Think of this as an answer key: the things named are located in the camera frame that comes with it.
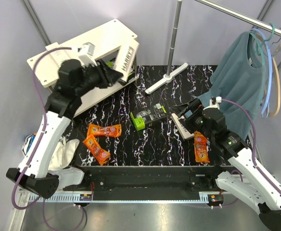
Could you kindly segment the white Harry's box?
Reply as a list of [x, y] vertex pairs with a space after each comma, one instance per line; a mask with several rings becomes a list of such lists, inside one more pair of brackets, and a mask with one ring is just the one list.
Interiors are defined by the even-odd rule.
[[175, 123], [175, 126], [177, 127], [181, 137], [184, 140], [190, 140], [192, 138], [194, 138], [194, 134], [190, 133], [180, 122], [178, 119], [178, 116], [175, 113], [171, 114], [171, 118], [173, 120], [173, 122]]
[[118, 51], [115, 65], [117, 70], [129, 71], [133, 65], [139, 43], [135, 39], [127, 40]]

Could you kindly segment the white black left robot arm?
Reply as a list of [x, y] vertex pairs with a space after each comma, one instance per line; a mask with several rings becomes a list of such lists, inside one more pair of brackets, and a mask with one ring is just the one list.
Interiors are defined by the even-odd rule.
[[79, 168], [50, 172], [49, 164], [60, 137], [82, 105], [81, 97], [94, 88], [113, 86], [123, 73], [110, 68], [103, 60], [82, 66], [79, 60], [70, 59], [61, 64], [58, 76], [29, 152], [18, 167], [9, 168], [6, 173], [16, 186], [45, 199], [59, 188], [75, 185], [84, 191], [90, 186], [90, 178]]

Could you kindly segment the green black razor box shelved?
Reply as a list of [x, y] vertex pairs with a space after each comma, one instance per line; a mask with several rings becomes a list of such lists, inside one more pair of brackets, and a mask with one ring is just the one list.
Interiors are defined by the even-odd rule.
[[135, 70], [134, 70], [133, 66], [130, 68], [130, 70], [128, 72], [123, 71], [123, 70], [117, 70], [116, 65], [115, 65], [115, 58], [111, 59], [110, 61], [107, 61], [106, 64], [111, 69], [114, 69], [115, 71], [123, 74], [123, 76], [118, 80], [118, 83], [121, 84], [122, 86], [127, 85], [135, 77]]

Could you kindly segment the white H razor box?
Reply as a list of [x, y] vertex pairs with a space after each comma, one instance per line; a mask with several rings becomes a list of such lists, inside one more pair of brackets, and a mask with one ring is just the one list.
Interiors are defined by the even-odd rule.
[[69, 60], [70, 57], [68, 56], [68, 54], [66, 53], [65, 50], [56, 50], [56, 51], [52, 51], [49, 55], [48, 55], [48, 70], [57, 70], [61, 64], [66, 61]]

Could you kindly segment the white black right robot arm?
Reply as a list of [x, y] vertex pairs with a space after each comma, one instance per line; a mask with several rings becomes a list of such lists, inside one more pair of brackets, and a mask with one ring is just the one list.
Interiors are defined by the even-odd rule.
[[255, 148], [227, 128], [226, 118], [219, 109], [224, 99], [214, 97], [208, 107], [196, 98], [189, 103], [173, 107], [178, 120], [190, 133], [205, 136], [211, 150], [237, 168], [249, 184], [236, 180], [229, 172], [215, 166], [205, 178], [207, 189], [225, 190], [251, 207], [262, 223], [271, 231], [281, 231], [281, 184], [255, 157]]

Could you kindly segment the green black razor box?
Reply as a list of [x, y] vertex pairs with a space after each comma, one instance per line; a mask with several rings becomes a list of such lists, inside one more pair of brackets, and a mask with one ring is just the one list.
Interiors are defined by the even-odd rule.
[[140, 131], [166, 121], [168, 113], [163, 105], [157, 103], [140, 111], [131, 112], [130, 117], [136, 131]]

